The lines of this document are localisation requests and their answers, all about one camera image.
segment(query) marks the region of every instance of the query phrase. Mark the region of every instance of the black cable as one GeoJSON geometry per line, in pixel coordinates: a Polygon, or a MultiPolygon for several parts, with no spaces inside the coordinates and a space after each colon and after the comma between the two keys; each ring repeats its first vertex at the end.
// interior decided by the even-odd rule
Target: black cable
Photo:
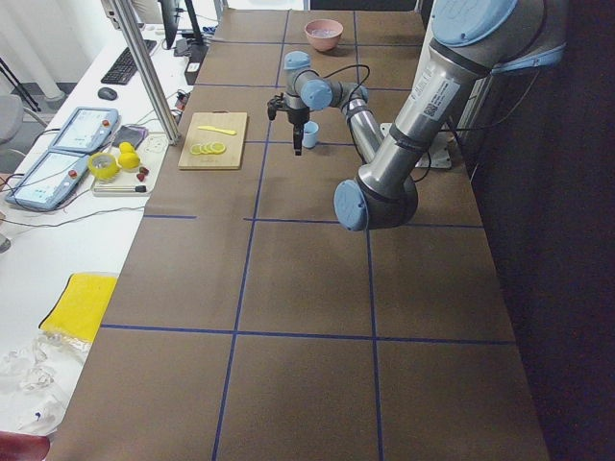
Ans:
{"type": "Polygon", "coordinates": [[[64,226],[66,224],[71,224],[71,223],[76,223],[76,222],[81,221],[83,219],[91,218],[93,216],[98,216],[100,214],[115,213],[116,211],[138,211],[140,209],[144,209],[144,206],[135,206],[135,207],[124,206],[124,207],[115,208],[115,209],[102,209],[100,211],[94,211],[93,213],[86,214],[84,216],[79,216],[79,217],[74,218],[74,219],[69,219],[68,221],[63,221],[63,222],[57,223],[57,224],[17,223],[15,221],[10,221],[10,220],[4,219],[4,218],[0,218],[0,221],[4,221],[5,223],[9,223],[9,224],[14,224],[16,226],[23,226],[25,228],[59,228],[60,226],[64,226]]]}
{"type": "Polygon", "coordinates": [[[52,128],[50,130],[45,130],[43,132],[40,132],[37,137],[35,137],[35,140],[32,141],[32,145],[30,146],[30,149],[32,149],[34,147],[34,145],[37,143],[38,139],[43,136],[44,134],[48,134],[48,133],[54,133],[54,132],[58,132],[60,129],[59,128],[52,128]]]}
{"type": "Polygon", "coordinates": [[[5,186],[11,189],[11,186],[9,185],[9,180],[12,180],[14,178],[21,178],[22,176],[23,176],[23,173],[13,173],[11,175],[8,175],[5,179],[0,178],[0,181],[2,182],[0,184],[0,192],[4,192],[5,186]]]}
{"type": "Polygon", "coordinates": [[[11,191],[12,197],[13,197],[13,199],[15,200],[15,204],[16,204],[17,206],[19,206],[19,207],[21,207],[21,208],[25,209],[26,211],[32,211],[32,212],[36,212],[36,213],[50,213],[50,212],[52,212],[52,211],[55,211],[56,209],[62,209],[62,208],[64,208],[64,206],[61,206],[61,207],[56,207],[56,208],[54,208],[54,209],[38,209],[38,208],[33,208],[33,207],[31,207],[31,206],[27,206],[27,205],[24,205],[24,204],[20,203],[20,202],[19,202],[19,200],[17,200],[16,193],[17,193],[20,189],[22,189],[23,187],[29,187],[29,186],[31,186],[31,185],[38,184],[39,182],[44,182],[44,181],[47,181],[47,180],[49,180],[50,178],[53,178],[53,177],[55,177],[55,176],[65,174],[65,173],[66,173],[67,171],[69,171],[69,170],[70,170],[70,168],[72,168],[72,167],[73,167],[73,166],[74,166],[74,165],[75,165],[75,164],[76,164],[79,160],[80,160],[80,158],[77,158],[77,159],[76,159],[75,161],[73,161],[70,165],[68,165],[66,168],[64,168],[63,170],[59,171],[58,173],[51,174],[51,175],[49,175],[49,176],[46,176],[46,177],[44,177],[44,178],[41,178],[41,179],[36,180],[36,181],[33,181],[33,182],[28,182],[28,183],[18,184],[16,187],[12,187],[12,186],[8,185],[6,181],[4,181],[4,183],[5,183],[5,186],[6,186],[6,187],[7,187],[7,188],[11,191]]]}
{"type": "Polygon", "coordinates": [[[164,47],[164,45],[165,45],[165,44],[166,44],[166,41],[163,41],[163,42],[160,44],[160,48],[162,48],[164,51],[171,51],[171,50],[174,50],[175,48],[177,48],[176,46],[171,46],[170,48],[165,48],[165,47],[164,47]]]}
{"type": "Polygon", "coordinates": [[[463,158],[465,158],[465,148],[463,147],[463,143],[461,142],[461,137],[459,136],[459,133],[457,132],[457,130],[455,129],[455,126],[453,125],[453,118],[449,117],[449,119],[446,121],[446,126],[449,127],[449,130],[451,131],[451,133],[453,134],[453,137],[455,138],[455,142],[457,143],[457,149],[459,150],[459,153],[461,154],[463,158]]]}
{"type": "Polygon", "coordinates": [[[196,14],[196,16],[202,17],[203,19],[206,19],[207,21],[215,22],[216,24],[220,23],[220,21],[218,21],[217,19],[213,19],[212,17],[203,16],[202,14],[196,14]]]}
{"type": "Polygon", "coordinates": [[[89,189],[86,189],[86,190],[80,192],[79,194],[76,194],[74,197],[71,197],[70,200],[67,200],[66,202],[61,204],[61,206],[56,206],[56,209],[65,209],[65,208],[67,208],[69,205],[73,204],[78,198],[80,198],[83,195],[87,194],[87,192],[89,192],[89,189]]]}
{"type": "MultiPolygon", "coordinates": [[[[369,65],[366,64],[351,64],[351,65],[346,65],[344,67],[340,67],[337,70],[334,70],[331,74],[323,77],[323,79],[328,79],[330,76],[338,74],[344,70],[348,70],[348,69],[359,69],[359,68],[363,68],[366,69],[367,72],[365,73],[365,76],[360,80],[360,82],[357,83],[357,86],[355,86],[355,88],[350,92],[350,94],[348,95],[348,100],[342,105],[342,107],[340,108],[341,110],[344,110],[344,108],[346,106],[348,106],[350,104],[351,101],[351,97],[353,96],[353,94],[355,94],[355,91],[357,91],[359,88],[361,88],[361,86],[367,81],[367,79],[369,78],[369,75],[371,73],[371,69],[369,68],[369,65]]],[[[347,119],[346,120],[346,125],[348,125],[348,130],[350,131],[350,136],[353,139],[353,145],[355,146],[355,150],[357,151],[358,157],[361,159],[361,161],[363,163],[365,163],[365,158],[363,158],[363,156],[361,155],[361,153],[358,151],[358,146],[357,146],[357,140],[355,139],[355,130],[353,130],[353,124],[351,123],[351,119],[347,119]]]]}
{"type": "Polygon", "coordinates": [[[427,158],[428,158],[428,164],[427,164],[427,169],[425,170],[425,173],[423,174],[423,176],[421,178],[419,178],[418,180],[414,180],[414,182],[420,182],[422,181],[424,178],[427,177],[427,175],[430,173],[431,171],[431,153],[430,150],[427,150],[427,158]]]}
{"type": "Polygon", "coordinates": [[[343,72],[344,70],[348,70],[348,69],[367,69],[367,74],[365,76],[365,78],[362,80],[363,82],[365,82],[367,80],[367,77],[369,77],[370,74],[370,68],[369,65],[367,64],[350,64],[350,65],[345,65],[344,67],[340,67],[337,70],[334,70],[331,74],[327,74],[324,77],[321,77],[323,79],[328,79],[329,77],[332,77],[333,75],[339,74],[340,72],[343,72]]]}
{"type": "Polygon", "coordinates": [[[523,103],[524,99],[526,99],[526,96],[528,96],[529,91],[531,90],[531,88],[534,85],[534,82],[536,82],[536,79],[538,78],[538,75],[540,74],[540,71],[536,71],[536,73],[534,74],[533,79],[531,79],[531,82],[529,82],[528,87],[526,88],[526,90],[523,92],[523,94],[521,95],[521,97],[519,98],[519,101],[517,101],[515,103],[515,105],[512,107],[512,109],[510,109],[508,111],[508,113],[502,117],[500,120],[493,122],[489,125],[484,125],[482,127],[473,127],[473,128],[454,128],[454,129],[448,129],[448,130],[440,130],[441,133],[452,133],[454,130],[455,132],[475,132],[478,130],[488,130],[490,128],[494,128],[497,127],[498,125],[502,124],[503,122],[505,122],[508,117],[510,117],[510,115],[512,115],[512,113],[519,108],[519,106],[521,106],[521,103],[523,103]]]}

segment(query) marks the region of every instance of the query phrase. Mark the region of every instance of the silver cylinder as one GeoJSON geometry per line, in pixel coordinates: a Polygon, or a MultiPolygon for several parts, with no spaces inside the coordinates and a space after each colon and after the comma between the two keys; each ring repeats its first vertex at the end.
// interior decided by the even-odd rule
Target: silver cylinder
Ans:
{"type": "Polygon", "coordinates": [[[128,0],[111,0],[111,7],[115,10],[119,28],[124,34],[128,48],[135,60],[136,68],[141,74],[145,90],[154,106],[160,124],[169,139],[169,144],[175,145],[180,140],[180,131],[175,118],[169,109],[160,80],[152,64],[141,33],[136,25],[135,13],[128,0]]]}
{"type": "Polygon", "coordinates": [[[358,170],[363,183],[383,197],[403,194],[404,181],[440,131],[455,99],[480,77],[433,49],[430,53],[430,64],[391,127],[398,135],[389,132],[374,160],[358,170]]]}
{"type": "Polygon", "coordinates": [[[370,163],[376,157],[384,134],[382,134],[374,114],[367,108],[367,103],[362,99],[353,99],[344,107],[344,115],[348,116],[349,113],[351,115],[348,122],[358,152],[366,163],[370,163]]]}

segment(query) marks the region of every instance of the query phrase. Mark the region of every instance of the pink bowl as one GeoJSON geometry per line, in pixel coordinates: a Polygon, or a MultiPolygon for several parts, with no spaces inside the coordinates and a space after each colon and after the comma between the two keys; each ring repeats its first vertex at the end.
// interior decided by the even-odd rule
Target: pink bowl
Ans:
{"type": "Polygon", "coordinates": [[[318,51],[329,51],[337,46],[344,27],[332,19],[316,19],[306,24],[307,42],[318,51]]]}

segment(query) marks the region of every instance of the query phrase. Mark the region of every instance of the pen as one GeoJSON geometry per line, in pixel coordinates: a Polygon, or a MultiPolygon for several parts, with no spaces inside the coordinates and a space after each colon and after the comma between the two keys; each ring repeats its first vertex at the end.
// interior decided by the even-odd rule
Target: pen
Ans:
{"type": "Polygon", "coordinates": [[[147,192],[147,187],[144,185],[106,185],[104,187],[94,187],[94,192],[147,192]]]}

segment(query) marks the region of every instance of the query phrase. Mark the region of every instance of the wooden cutting board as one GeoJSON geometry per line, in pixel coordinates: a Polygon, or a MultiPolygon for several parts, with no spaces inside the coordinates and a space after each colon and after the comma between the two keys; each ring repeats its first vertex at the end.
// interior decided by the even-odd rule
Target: wooden cutting board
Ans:
{"type": "Polygon", "coordinates": [[[184,147],[178,167],[180,170],[236,170],[241,166],[243,141],[248,124],[246,112],[195,112],[185,136],[184,147]],[[235,130],[235,135],[200,130],[200,126],[213,126],[224,130],[235,130]],[[195,156],[190,150],[195,144],[222,142],[226,146],[223,154],[201,154],[195,156]]]}

